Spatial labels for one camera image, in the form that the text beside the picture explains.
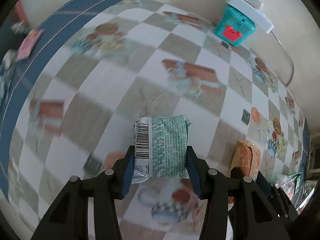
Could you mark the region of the pink sachet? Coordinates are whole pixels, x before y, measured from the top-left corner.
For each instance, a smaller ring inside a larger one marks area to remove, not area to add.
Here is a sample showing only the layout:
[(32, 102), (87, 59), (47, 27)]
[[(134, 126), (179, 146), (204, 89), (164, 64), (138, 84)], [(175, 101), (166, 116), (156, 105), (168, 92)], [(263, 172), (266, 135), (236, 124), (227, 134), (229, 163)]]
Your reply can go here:
[(17, 61), (25, 60), (30, 56), (33, 48), (35, 47), (36, 43), (43, 33), (44, 29), (32, 29), (30, 31), (17, 51)]

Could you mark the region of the light green white snack packet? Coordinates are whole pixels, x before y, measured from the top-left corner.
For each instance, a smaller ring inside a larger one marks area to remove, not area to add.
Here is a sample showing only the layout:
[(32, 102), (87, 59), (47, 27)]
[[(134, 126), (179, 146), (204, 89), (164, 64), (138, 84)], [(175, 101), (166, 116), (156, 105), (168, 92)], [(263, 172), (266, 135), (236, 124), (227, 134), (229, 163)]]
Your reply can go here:
[(183, 115), (146, 116), (136, 120), (133, 184), (143, 183), (150, 177), (189, 177), (186, 155), (190, 124)]

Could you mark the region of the white power adapter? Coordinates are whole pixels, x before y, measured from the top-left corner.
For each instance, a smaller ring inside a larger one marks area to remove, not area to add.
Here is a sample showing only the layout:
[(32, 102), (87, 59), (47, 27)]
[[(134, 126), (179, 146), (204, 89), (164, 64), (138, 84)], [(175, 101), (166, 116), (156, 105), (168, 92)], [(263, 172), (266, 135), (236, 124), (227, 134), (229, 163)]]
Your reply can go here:
[(265, 33), (269, 34), (273, 29), (273, 23), (260, 10), (255, 9), (245, 0), (226, 0), (226, 3), (242, 12)]

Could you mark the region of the checkered picture tablecloth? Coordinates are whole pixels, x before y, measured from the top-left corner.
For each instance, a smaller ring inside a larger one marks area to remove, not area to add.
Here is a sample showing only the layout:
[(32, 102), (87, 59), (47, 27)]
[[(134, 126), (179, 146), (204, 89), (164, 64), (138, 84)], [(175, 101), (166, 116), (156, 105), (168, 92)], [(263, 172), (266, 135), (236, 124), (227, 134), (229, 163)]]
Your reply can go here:
[(272, 182), (304, 166), (304, 115), (253, 49), (171, 5), (122, 0), (73, 34), (30, 90), (10, 143), (9, 203), (34, 231), (70, 176), (92, 177), (134, 144), (136, 119), (177, 115), (222, 173), (240, 140), (260, 147)]

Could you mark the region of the teal toy box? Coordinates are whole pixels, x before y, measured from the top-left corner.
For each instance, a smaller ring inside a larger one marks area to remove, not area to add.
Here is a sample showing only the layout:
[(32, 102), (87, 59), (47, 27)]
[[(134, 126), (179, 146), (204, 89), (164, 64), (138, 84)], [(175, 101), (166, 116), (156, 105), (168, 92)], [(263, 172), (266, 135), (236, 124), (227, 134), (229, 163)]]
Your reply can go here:
[(214, 34), (230, 45), (238, 47), (255, 31), (256, 26), (252, 20), (235, 7), (227, 4)]

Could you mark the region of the orange wrapped cake packet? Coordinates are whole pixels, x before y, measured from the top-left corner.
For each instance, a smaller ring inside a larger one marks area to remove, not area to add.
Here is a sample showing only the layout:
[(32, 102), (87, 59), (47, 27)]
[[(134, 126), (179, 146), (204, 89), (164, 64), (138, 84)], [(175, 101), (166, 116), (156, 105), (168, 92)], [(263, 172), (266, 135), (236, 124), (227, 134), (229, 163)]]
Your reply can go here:
[(253, 180), (257, 179), (261, 161), (260, 148), (249, 141), (237, 141), (236, 150), (233, 155), (228, 173), (231, 174), (233, 168), (240, 168), (244, 176), (249, 176)]

